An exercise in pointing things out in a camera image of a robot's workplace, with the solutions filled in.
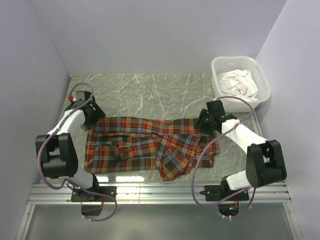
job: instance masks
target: gray wall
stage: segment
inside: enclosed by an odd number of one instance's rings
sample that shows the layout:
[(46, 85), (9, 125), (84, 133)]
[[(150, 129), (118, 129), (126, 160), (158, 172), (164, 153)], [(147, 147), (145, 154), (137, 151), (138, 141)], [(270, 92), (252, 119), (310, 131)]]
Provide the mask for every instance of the gray wall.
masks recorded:
[(33, 181), (35, 137), (57, 122), (69, 75), (26, 0), (0, 2), (1, 239), (15, 237)]
[(256, 57), (286, 0), (30, 0), (71, 74), (210, 73)]
[(286, 184), (304, 239), (319, 239), (320, 1), (288, 0), (257, 60), (271, 99), (257, 110), (263, 134), (282, 143)]

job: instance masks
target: gray marble surface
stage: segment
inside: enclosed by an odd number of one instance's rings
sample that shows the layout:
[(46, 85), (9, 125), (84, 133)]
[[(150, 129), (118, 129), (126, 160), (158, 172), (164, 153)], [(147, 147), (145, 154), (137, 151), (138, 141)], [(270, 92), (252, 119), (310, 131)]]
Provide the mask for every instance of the gray marble surface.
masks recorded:
[[(171, 120), (197, 118), (206, 102), (214, 98), (211, 74), (81, 74), (73, 75), (68, 88), (78, 83), (88, 83), (94, 97), (107, 117), (131, 116), (137, 118)], [(76, 90), (88, 90), (79, 86)], [(60, 117), (69, 105), (65, 98)], [(249, 113), (236, 113), (245, 118)], [(257, 132), (254, 119), (244, 123)], [(79, 131), (73, 138), (80, 164), (84, 164), (87, 132)], [(229, 138), (219, 141), (221, 153), (214, 158), (213, 168), (199, 168), (196, 181), (220, 181), (226, 175), (245, 169), (246, 154)], [(190, 182), (191, 174), (178, 177), (177, 182)], [(98, 174), (100, 182), (162, 182), (158, 170), (113, 172)]]

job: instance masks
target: plaid shirt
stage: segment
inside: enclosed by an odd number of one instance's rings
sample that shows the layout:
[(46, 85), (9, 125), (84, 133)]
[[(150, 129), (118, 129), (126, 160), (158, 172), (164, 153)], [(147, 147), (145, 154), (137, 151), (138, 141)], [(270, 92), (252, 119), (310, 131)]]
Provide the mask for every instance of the plaid shirt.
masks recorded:
[[(88, 131), (84, 169), (93, 174), (158, 169), (164, 181), (174, 180), (191, 171), (214, 138), (195, 129), (197, 120), (105, 117)], [(219, 152), (216, 142), (200, 167), (212, 168)]]

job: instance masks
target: folded shirt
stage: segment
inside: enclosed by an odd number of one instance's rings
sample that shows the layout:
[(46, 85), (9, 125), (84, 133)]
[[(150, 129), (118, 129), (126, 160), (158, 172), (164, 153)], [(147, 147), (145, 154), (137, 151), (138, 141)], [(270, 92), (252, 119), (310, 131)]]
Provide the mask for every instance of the folded shirt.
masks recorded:
[[(191, 171), (215, 137), (199, 132), (197, 120), (105, 117), (88, 131), (84, 170), (97, 174), (158, 169), (164, 181), (174, 180)], [(200, 167), (212, 168), (218, 153), (216, 142)]]

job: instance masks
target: white cloth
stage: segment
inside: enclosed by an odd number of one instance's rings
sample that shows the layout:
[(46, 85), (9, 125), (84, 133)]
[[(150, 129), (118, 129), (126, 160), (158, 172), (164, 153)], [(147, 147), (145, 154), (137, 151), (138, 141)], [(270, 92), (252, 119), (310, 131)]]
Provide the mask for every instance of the white cloth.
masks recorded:
[(259, 90), (255, 81), (252, 78), (251, 71), (249, 70), (233, 70), (222, 72), (218, 74), (218, 81), (221, 91), (226, 96), (236, 96), (245, 101), (257, 101), (256, 98)]

